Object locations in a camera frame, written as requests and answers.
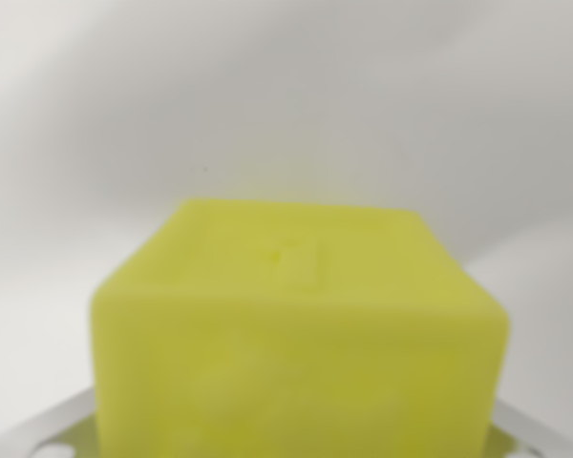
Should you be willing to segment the black silver gripper left finger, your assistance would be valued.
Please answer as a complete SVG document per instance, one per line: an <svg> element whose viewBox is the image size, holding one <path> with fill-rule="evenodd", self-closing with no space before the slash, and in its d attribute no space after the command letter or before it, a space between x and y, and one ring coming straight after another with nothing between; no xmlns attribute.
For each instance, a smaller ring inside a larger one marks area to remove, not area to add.
<svg viewBox="0 0 573 458"><path fill-rule="evenodd" d="M30 457L39 446L95 411L95 390L90 387L0 434L0 457Z"/></svg>

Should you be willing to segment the black silver gripper right finger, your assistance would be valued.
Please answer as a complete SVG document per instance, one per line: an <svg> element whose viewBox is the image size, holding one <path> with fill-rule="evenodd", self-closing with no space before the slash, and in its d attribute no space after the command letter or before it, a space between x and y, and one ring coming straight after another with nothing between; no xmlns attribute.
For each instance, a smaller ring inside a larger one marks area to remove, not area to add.
<svg viewBox="0 0 573 458"><path fill-rule="evenodd" d="M504 403L496 404L482 457L556 457L551 430Z"/></svg>

